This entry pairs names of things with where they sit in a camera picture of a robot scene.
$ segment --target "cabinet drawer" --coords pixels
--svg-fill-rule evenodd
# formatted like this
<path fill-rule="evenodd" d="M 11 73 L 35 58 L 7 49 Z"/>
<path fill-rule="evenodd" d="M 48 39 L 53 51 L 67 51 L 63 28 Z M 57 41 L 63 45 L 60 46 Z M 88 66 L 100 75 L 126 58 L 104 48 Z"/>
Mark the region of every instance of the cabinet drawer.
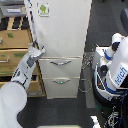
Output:
<path fill-rule="evenodd" d="M 0 88 L 7 82 L 0 82 Z M 39 77 L 37 76 L 37 79 L 34 81 L 31 81 L 29 88 L 27 90 L 27 93 L 29 95 L 42 95 L 42 89 L 40 87 Z"/>
<path fill-rule="evenodd" d="M 47 99 L 76 98 L 79 78 L 43 79 Z"/>
<path fill-rule="evenodd" d="M 0 66 L 18 65 L 27 49 L 0 50 Z"/>
<path fill-rule="evenodd" d="M 82 58 L 40 59 L 42 78 L 80 76 Z"/>
<path fill-rule="evenodd" d="M 0 31 L 0 48 L 28 48 L 30 43 L 28 30 Z"/>
<path fill-rule="evenodd" d="M 0 76 L 12 76 L 17 66 L 0 66 Z M 39 75 L 37 67 L 33 71 L 33 75 Z"/>

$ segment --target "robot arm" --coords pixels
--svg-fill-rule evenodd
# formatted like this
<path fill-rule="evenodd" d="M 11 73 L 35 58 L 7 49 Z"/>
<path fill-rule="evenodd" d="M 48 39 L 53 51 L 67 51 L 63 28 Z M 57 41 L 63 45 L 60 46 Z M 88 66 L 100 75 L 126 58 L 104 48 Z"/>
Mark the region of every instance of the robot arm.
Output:
<path fill-rule="evenodd" d="M 32 45 L 28 53 L 19 62 L 10 82 L 0 90 L 0 126 L 3 128 L 22 128 L 17 122 L 17 114 L 27 103 L 26 90 L 29 87 L 35 61 L 40 59 L 45 50 L 38 50 Z"/>

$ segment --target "cable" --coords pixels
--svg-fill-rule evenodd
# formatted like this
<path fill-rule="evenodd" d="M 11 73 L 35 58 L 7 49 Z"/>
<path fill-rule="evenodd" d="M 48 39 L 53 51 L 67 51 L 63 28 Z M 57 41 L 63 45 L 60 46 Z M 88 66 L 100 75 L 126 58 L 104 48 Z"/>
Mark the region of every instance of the cable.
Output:
<path fill-rule="evenodd" d="M 121 116 L 120 116 L 120 122 L 119 122 L 119 126 L 118 126 L 118 128 L 120 128 L 120 125 L 121 125 L 121 121 L 122 121 L 122 107 L 123 107 L 123 102 L 124 102 L 124 99 L 125 99 L 125 96 L 127 95 L 127 93 L 128 93 L 128 90 L 126 90 L 126 92 L 125 92 L 125 94 L 124 94 L 124 96 L 123 96 L 123 100 L 122 100 L 122 102 L 121 102 Z"/>
<path fill-rule="evenodd" d="M 90 87 L 87 91 L 83 91 L 83 90 L 80 88 L 80 86 L 79 86 L 79 90 L 80 90 L 81 92 L 83 92 L 83 93 L 89 92 L 89 91 L 92 89 L 92 83 L 91 83 L 91 81 L 89 81 L 89 80 L 87 80 L 87 79 L 80 79 L 80 80 L 85 80 L 85 81 L 89 82 L 90 85 L 91 85 L 91 87 Z"/>
<path fill-rule="evenodd" d="M 114 126 L 118 123 L 118 112 L 115 112 L 114 109 L 116 107 L 113 107 L 113 111 L 112 114 L 107 118 L 105 124 L 104 124 L 104 128 L 107 128 L 107 124 L 109 125 L 109 127 L 114 128 Z"/>

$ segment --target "black base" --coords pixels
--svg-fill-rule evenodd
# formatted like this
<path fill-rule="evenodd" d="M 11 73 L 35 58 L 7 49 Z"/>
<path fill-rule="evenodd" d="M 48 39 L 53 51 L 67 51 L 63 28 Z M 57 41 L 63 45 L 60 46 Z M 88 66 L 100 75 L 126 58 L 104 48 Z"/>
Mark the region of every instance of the black base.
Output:
<path fill-rule="evenodd" d="M 117 106 L 120 105 L 120 101 L 119 100 L 114 100 L 112 99 L 111 101 L 106 100 L 96 89 L 96 85 L 95 85 L 95 77 L 94 77 L 94 71 L 93 71 L 93 77 L 92 77 L 92 85 L 93 85 L 93 93 L 95 98 L 103 105 L 103 106 L 107 106 L 107 107 L 113 107 L 113 106 Z"/>

